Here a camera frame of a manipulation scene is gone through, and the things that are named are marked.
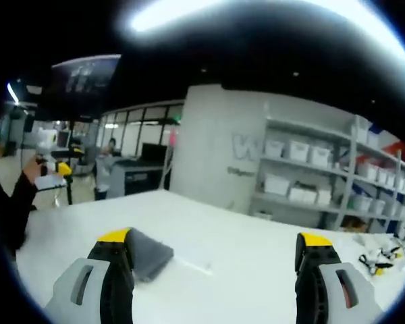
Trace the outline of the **person's left hand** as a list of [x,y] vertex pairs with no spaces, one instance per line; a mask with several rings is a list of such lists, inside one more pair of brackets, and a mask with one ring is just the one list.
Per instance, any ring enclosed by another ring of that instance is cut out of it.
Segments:
[[42,175],[42,169],[43,160],[38,155],[34,155],[27,161],[23,168],[23,173],[30,182],[34,183],[35,179]]

